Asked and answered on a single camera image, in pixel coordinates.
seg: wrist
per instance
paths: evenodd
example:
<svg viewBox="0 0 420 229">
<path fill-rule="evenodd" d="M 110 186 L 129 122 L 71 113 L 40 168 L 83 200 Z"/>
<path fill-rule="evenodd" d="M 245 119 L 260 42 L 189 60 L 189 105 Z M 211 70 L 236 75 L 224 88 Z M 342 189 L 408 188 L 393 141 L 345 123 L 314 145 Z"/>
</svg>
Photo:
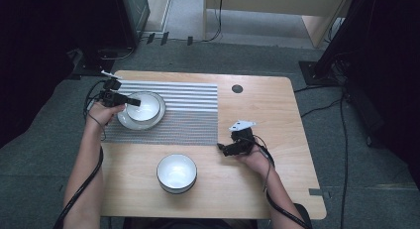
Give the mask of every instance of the wrist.
<svg viewBox="0 0 420 229">
<path fill-rule="evenodd" d="M 84 127 L 84 135 L 88 135 L 93 138 L 100 138 L 102 135 L 102 127 L 96 122 L 86 122 Z"/>
<path fill-rule="evenodd" d="M 262 179 L 266 179 L 267 174 L 274 171 L 274 167 L 271 165 L 271 163 L 266 159 L 261 159 L 261 164 L 258 170 L 258 173 L 262 177 Z"/>
<path fill-rule="evenodd" d="M 275 171 L 275 169 L 271 169 L 269 172 L 268 177 L 266 178 L 266 191 L 271 193 L 273 190 L 276 191 L 279 188 L 282 188 L 282 182 L 280 175 Z"/>
</svg>

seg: table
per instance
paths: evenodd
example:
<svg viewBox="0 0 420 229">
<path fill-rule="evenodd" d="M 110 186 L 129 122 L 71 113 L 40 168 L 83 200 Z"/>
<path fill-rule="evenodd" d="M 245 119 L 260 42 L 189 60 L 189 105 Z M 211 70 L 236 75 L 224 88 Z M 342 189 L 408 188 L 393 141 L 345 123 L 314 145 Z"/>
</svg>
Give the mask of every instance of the table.
<svg viewBox="0 0 420 229">
<path fill-rule="evenodd" d="M 257 122 L 253 132 L 266 142 L 291 199 L 304 205 L 312 219 L 326 216 L 322 195 L 309 192 L 320 186 L 288 78 L 126 70 L 116 74 L 127 80 L 216 83 L 219 142 L 232 143 L 228 128 L 237 120 Z M 242 93 L 232 91 L 235 84 L 244 88 Z M 102 146 L 103 216 L 269 218 L 262 180 L 216 146 Z M 197 181 L 183 194 L 167 193 L 156 176 L 159 161 L 173 153 L 185 154 L 197 165 Z"/>
<path fill-rule="evenodd" d="M 318 48 L 338 17 L 346 17 L 352 0 L 223 0 L 223 10 L 302 15 L 315 48 Z M 204 0 L 203 36 L 207 9 L 219 9 L 220 0 Z"/>
</svg>

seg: black cable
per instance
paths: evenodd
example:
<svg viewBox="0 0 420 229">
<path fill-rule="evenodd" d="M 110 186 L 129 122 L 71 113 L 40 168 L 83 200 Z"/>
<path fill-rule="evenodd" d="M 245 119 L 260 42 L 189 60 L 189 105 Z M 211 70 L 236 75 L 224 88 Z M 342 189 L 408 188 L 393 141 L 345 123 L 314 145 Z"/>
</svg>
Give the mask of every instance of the black cable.
<svg viewBox="0 0 420 229">
<path fill-rule="evenodd" d="M 340 101 L 341 101 L 341 99 L 337 99 L 337 100 L 335 100 L 334 102 L 332 102 L 332 103 L 331 103 L 330 105 L 328 105 L 328 106 L 325 106 L 325 107 L 319 107 L 319 108 L 314 108 L 314 109 L 312 109 L 312 110 L 310 110 L 310 111 L 308 111 L 308 112 L 306 112 L 306 113 L 302 114 L 302 115 L 300 116 L 300 118 L 303 118 L 303 117 L 305 117 L 306 115 L 308 115 L 308 114 L 310 114 L 310 113 L 312 113 L 312 112 L 314 112 L 314 111 L 324 110 L 324 109 L 330 108 L 330 107 L 334 106 L 335 104 L 339 103 Z"/>
<path fill-rule="evenodd" d="M 310 89 L 315 89 L 315 88 L 324 88 L 324 87 L 341 87 L 341 86 L 339 86 L 339 85 L 315 85 L 315 86 L 311 87 L 311 85 L 307 85 L 306 87 L 294 90 L 293 92 L 297 93 L 297 92 L 301 92 L 301 91 L 305 91 L 305 90 L 310 90 Z"/>
<path fill-rule="evenodd" d="M 305 229 L 311 229 L 311 227 L 308 226 L 304 221 L 300 220 L 300 218 L 296 217 L 295 215 L 291 214 L 290 212 L 284 210 L 282 207 L 280 207 L 277 204 L 275 204 L 275 202 L 269 196 L 268 191 L 266 192 L 265 195 L 266 195 L 266 199 L 268 200 L 269 205 L 271 205 L 277 212 L 283 214 L 284 216 L 286 216 L 290 220 L 292 220 L 295 223 L 297 223 L 299 226 L 301 226 L 301 227 L 303 227 Z"/>
<path fill-rule="evenodd" d="M 257 141 L 252 141 L 252 140 L 247 139 L 247 138 L 239 137 L 239 139 L 245 140 L 245 141 L 248 141 L 248 142 L 251 142 L 251 143 L 254 143 L 254 144 L 256 144 L 260 148 L 260 150 L 262 150 L 262 154 L 263 155 L 265 154 L 264 156 L 266 157 L 266 159 L 268 160 L 268 163 L 269 163 L 269 168 L 268 168 L 268 173 L 269 173 L 269 170 L 271 169 L 271 165 L 275 168 L 274 159 L 272 158 L 271 154 L 268 152 L 268 149 L 266 147 L 266 144 L 265 144 L 264 140 L 261 137 L 257 136 L 257 135 L 253 135 L 253 136 L 256 137 L 256 138 L 258 138 L 258 139 L 260 139 L 262 141 L 262 143 L 264 144 L 264 146 L 262 146 L 261 144 L 257 143 Z M 267 176 L 265 178 L 265 183 L 264 183 L 265 186 L 264 186 L 264 189 L 266 189 L 266 181 L 267 181 L 267 179 L 268 179 L 268 174 L 267 174 Z M 286 211 L 285 209 L 283 209 L 280 206 L 278 206 L 277 204 L 275 204 L 275 202 L 269 196 L 268 191 L 266 192 L 266 199 L 268 200 L 269 204 L 276 211 L 280 212 L 281 214 L 283 214 L 284 216 L 286 216 L 290 220 L 294 221 L 295 223 L 297 223 L 298 225 L 300 225 L 303 228 L 308 228 L 308 229 L 311 228 L 310 226 L 306 225 L 305 222 L 303 222 L 302 220 L 300 220 L 298 217 L 296 217 L 295 215 L 291 214 L 290 212 Z"/>
<path fill-rule="evenodd" d="M 102 80 L 97 81 L 95 84 L 93 84 L 93 86 L 87 92 L 86 97 L 84 98 L 84 105 L 83 105 L 83 118 L 84 118 L 84 120 L 86 120 L 86 116 L 87 116 L 87 112 L 88 112 L 87 107 L 89 106 L 89 103 L 91 102 L 91 100 L 94 99 L 94 98 L 90 97 L 90 94 L 92 93 L 93 89 L 101 82 L 104 83 L 106 81 L 102 79 Z"/>
<path fill-rule="evenodd" d="M 324 42 L 326 42 L 326 43 L 331 43 L 332 41 L 333 41 L 333 32 L 334 32 L 334 30 L 335 30 L 335 28 L 334 28 L 334 24 L 330 27 L 330 29 L 328 30 L 328 39 L 326 40 L 326 39 L 324 39 Z M 338 25 L 337 25 L 337 28 L 336 28 L 336 30 L 339 30 L 340 28 L 341 28 L 341 26 L 342 26 L 342 24 L 343 24 L 343 18 L 340 18 L 340 21 L 339 21 L 339 23 L 338 23 Z"/>
<path fill-rule="evenodd" d="M 108 229 L 112 229 L 112 217 L 108 217 Z"/>
<path fill-rule="evenodd" d="M 106 139 L 106 134 L 105 134 L 105 128 L 102 126 L 102 124 L 99 123 L 99 121 L 94 118 L 92 115 L 90 115 L 90 113 L 87 110 L 87 107 L 89 105 L 89 103 L 95 99 L 98 94 L 96 94 L 94 97 L 90 97 L 90 94 L 92 93 L 93 89 L 101 82 L 105 82 L 105 80 L 99 80 L 97 81 L 95 84 L 93 84 L 93 86 L 89 89 L 85 100 L 84 100 L 84 106 L 83 106 L 83 117 L 86 120 L 86 116 L 89 116 L 90 118 L 92 118 L 97 124 L 99 124 L 99 126 L 101 127 L 103 133 L 104 133 L 104 139 L 101 139 L 101 141 Z M 58 229 L 58 228 L 62 228 L 63 227 L 63 221 L 65 216 L 68 214 L 68 212 L 70 211 L 70 209 L 73 207 L 74 203 L 77 201 L 77 199 L 79 198 L 79 196 L 81 195 L 81 193 L 84 191 L 84 189 L 86 189 L 87 185 L 89 185 L 89 183 L 95 178 L 96 174 L 99 172 L 101 166 L 102 166 L 102 162 L 104 159 L 104 155 L 103 155 L 103 150 L 102 150 L 102 146 L 100 147 L 100 152 L 99 152 L 99 160 L 98 160 L 98 164 L 96 165 L 95 169 L 93 170 L 93 172 L 90 174 L 90 176 L 84 181 L 84 183 L 81 185 L 81 187 L 76 191 L 76 193 L 74 194 L 74 196 L 71 198 L 71 200 L 67 203 L 67 205 L 65 206 L 65 208 L 62 210 L 61 214 L 59 215 L 58 219 L 55 222 L 55 225 L 53 227 L 53 229 Z"/>
<path fill-rule="evenodd" d="M 219 35 L 222 33 L 222 4 L 223 4 L 223 0 L 220 0 L 220 3 L 219 3 L 219 18 L 217 17 L 216 10 L 214 11 L 215 16 L 216 16 L 216 20 L 219 23 L 219 28 L 217 29 L 216 34 L 210 40 L 203 40 L 201 42 L 203 42 L 203 43 L 212 42 L 215 39 L 217 39 L 217 37 L 219 37 Z"/>
<path fill-rule="evenodd" d="M 366 35 L 366 37 L 365 37 L 365 40 L 367 40 L 367 39 L 368 39 L 368 36 L 369 36 L 369 32 L 370 32 L 370 24 L 371 24 L 371 20 L 372 20 L 372 18 L 373 18 L 373 11 L 374 11 L 374 6 L 375 6 L 375 5 L 376 5 L 376 0 L 373 0 L 373 4 L 372 4 L 371 9 L 370 9 L 370 16 L 369 16 L 369 20 L 368 20 L 368 23 L 367 23 L 367 35 Z M 353 50 L 353 51 L 349 51 L 349 52 L 345 52 L 345 53 L 340 53 L 340 54 L 335 54 L 335 55 L 331 58 L 331 60 L 333 60 L 334 58 L 337 58 L 337 57 L 339 57 L 339 56 L 345 56 L 345 55 L 348 55 L 348 54 L 355 54 L 355 53 L 357 53 L 357 52 L 361 51 L 363 48 L 364 48 L 364 45 L 362 45 L 360 48 L 358 48 L 358 49 L 356 49 L 356 50 Z"/>
<path fill-rule="evenodd" d="M 90 176 L 86 179 L 86 181 L 81 185 L 81 187 L 77 190 L 77 192 L 74 194 L 74 196 L 71 198 L 71 200 L 68 202 L 68 204 L 65 206 L 65 208 L 62 210 L 61 214 L 59 215 L 58 219 L 55 222 L 55 225 L 53 229 L 58 229 L 63 227 L 63 221 L 67 213 L 70 211 L 71 207 L 74 205 L 74 203 L 77 201 L 81 193 L 86 189 L 87 185 L 95 178 L 96 174 L 99 172 L 99 169 L 102 166 L 102 162 L 104 159 L 104 154 L 102 147 L 99 152 L 99 161 L 96 165 L 93 172 L 90 174 Z"/>
<path fill-rule="evenodd" d="M 341 59 L 336 59 L 334 61 L 334 78 L 341 86 L 343 86 L 347 81 L 346 70 L 348 68 L 348 64 L 348 62 Z"/>
<path fill-rule="evenodd" d="M 99 57 L 99 58 L 104 59 L 104 60 L 119 60 L 119 59 L 129 57 L 133 52 L 134 52 L 134 48 L 130 48 L 130 52 L 127 53 L 125 56 L 122 56 L 122 57 Z"/>
<path fill-rule="evenodd" d="M 346 121 L 344 119 L 344 114 L 343 114 L 343 101 L 345 99 L 345 93 L 343 93 L 343 96 L 341 98 L 341 102 L 340 102 L 340 114 L 341 114 L 341 119 L 342 119 L 342 124 L 343 124 L 343 131 L 344 131 L 344 137 L 345 137 L 345 142 L 346 142 L 346 146 L 345 146 L 345 166 L 344 166 L 344 185 L 343 185 L 343 197 L 342 197 L 342 209 L 341 209 L 341 222 L 340 228 L 344 228 L 344 211 L 345 211 L 345 205 L 346 205 L 346 193 L 347 193 L 347 183 L 348 183 L 348 177 L 349 177 L 349 137 L 347 135 L 347 126 L 346 126 Z"/>
</svg>

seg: forearm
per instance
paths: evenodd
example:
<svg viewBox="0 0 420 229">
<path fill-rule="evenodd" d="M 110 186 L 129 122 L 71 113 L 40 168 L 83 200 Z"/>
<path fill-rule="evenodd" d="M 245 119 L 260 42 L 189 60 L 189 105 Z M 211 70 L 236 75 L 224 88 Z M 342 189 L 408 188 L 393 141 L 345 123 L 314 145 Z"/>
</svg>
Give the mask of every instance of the forearm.
<svg viewBox="0 0 420 229">
<path fill-rule="evenodd" d="M 85 128 L 76 162 L 65 190 L 64 205 L 67 205 L 97 166 L 100 155 L 100 135 L 100 131 Z M 73 225 L 80 228 L 85 223 L 89 226 L 97 223 L 99 227 L 102 195 L 103 175 L 102 170 L 99 170 L 69 211 L 64 221 L 64 228 L 72 228 Z"/>
<path fill-rule="evenodd" d="M 266 189 L 275 204 L 302 220 L 302 217 L 287 194 L 278 173 L 272 167 L 266 182 Z M 273 207 L 270 207 L 269 211 L 273 225 L 272 228 L 302 228 L 296 222 L 276 211 Z"/>
</svg>

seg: hole in table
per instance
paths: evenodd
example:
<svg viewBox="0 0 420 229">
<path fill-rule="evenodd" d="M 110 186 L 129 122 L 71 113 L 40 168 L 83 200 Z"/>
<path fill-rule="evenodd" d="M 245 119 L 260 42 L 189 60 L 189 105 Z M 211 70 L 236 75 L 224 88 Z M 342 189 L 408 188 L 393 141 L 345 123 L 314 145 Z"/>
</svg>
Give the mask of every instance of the hole in table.
<svg viewBox="0 0 420 229">
<path fill-rule="evenodd" d="M 239 84 L 235 84 L 232 86 L 232 91 L 236 93 L 242 93 L 242 91 L 244 91 L 244 88 Z"/>
</svg>

